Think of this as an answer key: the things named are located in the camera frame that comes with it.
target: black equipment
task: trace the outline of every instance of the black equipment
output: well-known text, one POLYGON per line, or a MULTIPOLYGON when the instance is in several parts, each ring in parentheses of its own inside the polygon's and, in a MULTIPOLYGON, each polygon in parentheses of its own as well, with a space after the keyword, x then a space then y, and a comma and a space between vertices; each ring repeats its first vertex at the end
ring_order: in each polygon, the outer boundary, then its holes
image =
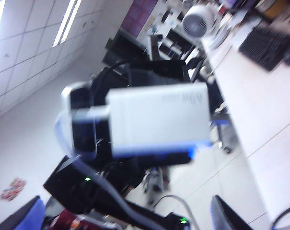
MULTIPOLYGON (((108 193, 75 169, 72 164, 59 171, 61 165, 68 159, 67 156, 62 159, 44 184, 44 188, 68 211, 75 214, 84 214, 89 213, 94 208, 100 213, 109 214, 144 230, 151 230, 130 219, 108 193)), ((170 213, 168 216, 162 217, 136 204, 126 202, 135 211, 159 223, 167 230, 189 229, 186 228, 186 226, 189 226, 188 221, 182 222, 183 217, 181 216, 170 213)))
POLYGON ((290 35, 257 27, 248 35, 239 50, 252 61, 271 71, 290 46, 290 35))
POLYGON ((219 195, 212 198, 211 213, 215 230, 253 230, 219 195))

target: white fan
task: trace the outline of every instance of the white fan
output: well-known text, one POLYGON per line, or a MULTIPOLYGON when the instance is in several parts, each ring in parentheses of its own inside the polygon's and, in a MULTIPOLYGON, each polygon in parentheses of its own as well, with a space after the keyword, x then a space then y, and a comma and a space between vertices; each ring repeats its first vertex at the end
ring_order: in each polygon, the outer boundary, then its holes
POLYGON ((196 4, 192 6, 182 20, 185 33, 192 38, 203 38, 209 48, 215 49, 229 34, 228 25, 220 26, 221 16, 213 5, 196 4))

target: black keyboard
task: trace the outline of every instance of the black keyboard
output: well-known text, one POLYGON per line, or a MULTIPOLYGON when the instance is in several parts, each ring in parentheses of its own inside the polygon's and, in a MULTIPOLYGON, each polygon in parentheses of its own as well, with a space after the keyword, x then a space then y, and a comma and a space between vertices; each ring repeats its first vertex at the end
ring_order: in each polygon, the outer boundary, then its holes
POLYGON ((239 50, 252 61, 271 71, 290 46, 290 35, 257 27, 248 35, 239 50))

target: wall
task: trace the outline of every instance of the wall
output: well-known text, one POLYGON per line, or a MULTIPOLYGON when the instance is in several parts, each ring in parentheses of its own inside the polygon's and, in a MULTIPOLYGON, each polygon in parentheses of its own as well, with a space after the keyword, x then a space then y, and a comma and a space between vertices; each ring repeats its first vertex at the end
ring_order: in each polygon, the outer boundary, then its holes
POLYGON ((52 47, 70 0, 6 0, 0 23, 0 116, 84 51, 104 0, 83 0, 65 42, 52 47))
POLYGON ((127 14, 133 0, 108 0, 102 16, 93 30, 88 46, 83 54, 93 73, 98 74, 105 66, 102 59, 106 54, 105 45, 116 32, 127 14))
POLYGON ((0 200, 0 222, 35 195, 45 203, 49 199, 42 185, 64 156, 53 127, 61 110, 60 93, 66 85, 89 78, 75 64, 0 117, 0 194, 15 177, 27 181, 14 200, 0 200))

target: white floor tile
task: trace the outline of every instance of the white floor tile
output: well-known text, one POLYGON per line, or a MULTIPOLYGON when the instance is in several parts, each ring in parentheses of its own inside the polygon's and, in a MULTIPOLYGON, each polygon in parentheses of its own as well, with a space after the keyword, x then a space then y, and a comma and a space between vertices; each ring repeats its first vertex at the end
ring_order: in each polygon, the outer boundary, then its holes
MULTIPOLYGON (((186 202, 191 208, 191 211, 201 230, 213 230, 211 220, 210 205, 214 195, 220 195, 221 190, 218 182, 218 177, 212 177, 207 183, 193 193, 186 202)), ((183 205, 180 205, 174 210, 178 215, 187 216, 187 212, 183 205)))
POLYGON ((261 217, 252 221, 249 226, 254 230, 270 230, 271 223, 268 218, 268 214, 264 214, 261 217))
POLYGON ((290 125, 248 160, 268 215, 274 219, 290 207, 290 125))
POLYGON ((171 171, 170 193, 187 198, 216 173, 213 148, 202 149, 189 164, 178 165, 171 171))
POLYGON ((265 213, 254 178, 243 154, 239 154, 219 172, 224 201, 245 222, 265 213))

